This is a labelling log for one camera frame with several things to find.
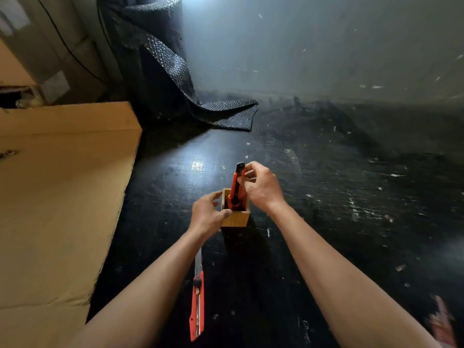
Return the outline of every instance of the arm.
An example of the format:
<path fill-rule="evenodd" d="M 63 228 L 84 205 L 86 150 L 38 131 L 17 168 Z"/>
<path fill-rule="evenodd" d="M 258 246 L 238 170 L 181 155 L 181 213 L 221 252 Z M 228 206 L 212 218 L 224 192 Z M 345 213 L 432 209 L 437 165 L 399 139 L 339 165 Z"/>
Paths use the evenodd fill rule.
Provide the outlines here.
<path fill-rule="evenodd" d="M 285 241 L 342 347 L 439 348 L 433 337 L 378 285 L 332 248 L 284 200 L 275 175 L 257 162 L 241 178 L 250 200 Z M 249 181 L 256 177 L 256 182 Z"/>
<path fill-rule="evenodd" d="M 186 233 L 106 305 L 67 348 L 142 348 L 153 344 L 203 243 L 231 210 L 215 211 L 214 192 L 194 203 Z"/>

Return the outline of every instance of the person's right arm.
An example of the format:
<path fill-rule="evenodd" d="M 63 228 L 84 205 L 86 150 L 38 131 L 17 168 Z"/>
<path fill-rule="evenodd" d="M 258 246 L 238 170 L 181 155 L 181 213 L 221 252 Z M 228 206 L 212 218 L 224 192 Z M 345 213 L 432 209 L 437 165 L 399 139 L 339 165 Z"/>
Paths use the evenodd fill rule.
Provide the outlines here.
<path fill-rule="evenodd" d="M 281 230 L 331 331 L 342 347 L 440 345 L 411 315 L 316 233 L 284 200 L 272 172 L 257 162 L 239 178 L 254 205 Z M 256 177 L 256 182 L 249 179 Z"/>

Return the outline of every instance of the person's left arm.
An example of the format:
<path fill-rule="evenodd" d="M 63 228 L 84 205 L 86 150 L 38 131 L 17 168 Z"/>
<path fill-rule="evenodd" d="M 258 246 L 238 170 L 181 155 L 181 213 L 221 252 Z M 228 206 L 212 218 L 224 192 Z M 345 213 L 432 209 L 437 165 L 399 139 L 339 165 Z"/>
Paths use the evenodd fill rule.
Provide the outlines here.
<path fill-rule="evenodd" d="M 194 203 L 182 237 L 109 302 L 67 348 L 148 347 L 159 336 L 181 284 L 203 243 L 216 233 L 231 210 L 216 211 L 214 192 Z"/>

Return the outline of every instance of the person's left hand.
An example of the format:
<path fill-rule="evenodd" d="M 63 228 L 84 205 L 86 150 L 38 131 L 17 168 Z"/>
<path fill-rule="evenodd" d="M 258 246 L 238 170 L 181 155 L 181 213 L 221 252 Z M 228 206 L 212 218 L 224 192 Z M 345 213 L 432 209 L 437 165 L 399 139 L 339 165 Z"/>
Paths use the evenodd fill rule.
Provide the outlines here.
<path fill-rule="evenodd" d="M 216 199 L 222 195 L 222 191 L 212 192 L 202 196 L 194 202 L 192 208 L 192 220 L 189 230 L 200 232 L 203 241 L 206 241 L 213 234 L 219 231 L 222 222 L 230 216 L 231 209 L 216 211 L 214 208 L 219 205 Z"/>

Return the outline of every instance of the scratched black tabletop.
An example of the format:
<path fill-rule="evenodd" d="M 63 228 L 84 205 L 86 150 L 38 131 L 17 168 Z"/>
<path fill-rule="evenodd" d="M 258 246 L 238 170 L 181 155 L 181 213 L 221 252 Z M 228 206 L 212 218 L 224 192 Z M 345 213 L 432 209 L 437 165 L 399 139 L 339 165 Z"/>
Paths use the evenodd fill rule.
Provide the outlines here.
<path fill-rule="evenodd" d="M 434 149 L 419 134 L 411 147 L 401 132 L 419 129 L 417 122 L 398 127 L 397 110 L 351 109 L 273 101 L 260 105 L 250 133 L 185 118 L 145 124 L 89 319 L 185 232 L 196 199 L 229 187 L 238 162 L 257 160 L 310 225 L 428 330 L 432 295 L 441 296 L 463 342 L 464 175 L 446 153 L 462 121 L 443 119 Z M 263 212 L 252 207 L 247 228 L 218 232 L 202 250 L 202 340 L 189 339 L 192 263 L 159 346 L 338 346 Z"/>

